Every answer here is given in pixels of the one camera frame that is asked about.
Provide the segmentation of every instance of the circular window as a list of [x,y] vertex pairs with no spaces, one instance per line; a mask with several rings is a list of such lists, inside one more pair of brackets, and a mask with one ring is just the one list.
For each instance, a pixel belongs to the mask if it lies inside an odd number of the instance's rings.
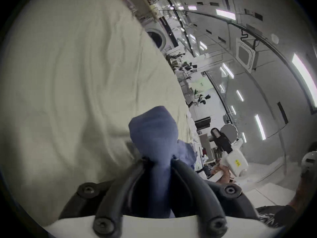
[[155,33],[155,32],[147,32],[147,33],[152,38],[152,40],[155,42],[156,46],[158,48],[160,48],[161,45],[162,45],[162,42],[163,42],[161,36],[159,34]]

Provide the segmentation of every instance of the round porthole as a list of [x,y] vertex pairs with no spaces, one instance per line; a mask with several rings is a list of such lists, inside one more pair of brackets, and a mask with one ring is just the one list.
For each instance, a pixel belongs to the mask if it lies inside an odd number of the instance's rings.
[[163,42],[163,40],[162,40],[162,38],[160,37],[160,35],[157,34],[157,33],[155,33],[155,32],[147,32],[147,33],[148,33],[149,36],[152,38],[152,40],[155,42],[156,46],[157,46],[158,48],[160,48],[161,45],[162,45],[162,42]]
[[153,42],[155,42],[157,48],[162,51],[166,45],[166,38],[164,34],[155,28],[148,28],[146,29],[146,32],[152,38]]

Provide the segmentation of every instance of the white panel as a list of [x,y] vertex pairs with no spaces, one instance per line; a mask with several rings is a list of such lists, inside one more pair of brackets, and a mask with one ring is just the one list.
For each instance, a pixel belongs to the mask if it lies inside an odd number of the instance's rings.
[[268,183],[257,190],[276,205],[287,205],[295,196],[295,191]]
[[272,201],[268,200],[256,189],[250,190],[244,194],[248,197],[250,202],[253,204],[254,208],[275,205]]

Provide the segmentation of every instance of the person's arm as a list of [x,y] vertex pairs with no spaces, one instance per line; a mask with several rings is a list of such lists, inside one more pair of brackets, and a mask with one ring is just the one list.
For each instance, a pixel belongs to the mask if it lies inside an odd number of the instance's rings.
[[223,171],[223,176],[216,182],[216,183],[228,183],[230,181],[230,172],[229,172],[229,168],[224,166],[224,165],[216,165],[214,166],[214,168],[211,171],[212,175],[215,175],[216,173],[218,173],[219,171]]
[[288,203],[291,207],[295,209],[298,213],[300,210],[303,210],[306,206],[309,199],[309,192],[313,188],[313,178],[309,172],[302,174],[300,177],[300,181],[298,187],[296,189],[296,194]]

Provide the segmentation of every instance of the person's hand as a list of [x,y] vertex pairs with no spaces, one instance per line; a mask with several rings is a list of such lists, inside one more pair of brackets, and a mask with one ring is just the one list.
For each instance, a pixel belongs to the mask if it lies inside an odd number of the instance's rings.
[[224,165],[216,165],[211,171],[212,175],[215,175],[219,171],[223,171],[223,176],[216,183],[228,183],[230,181],[230,172],[229,168]]

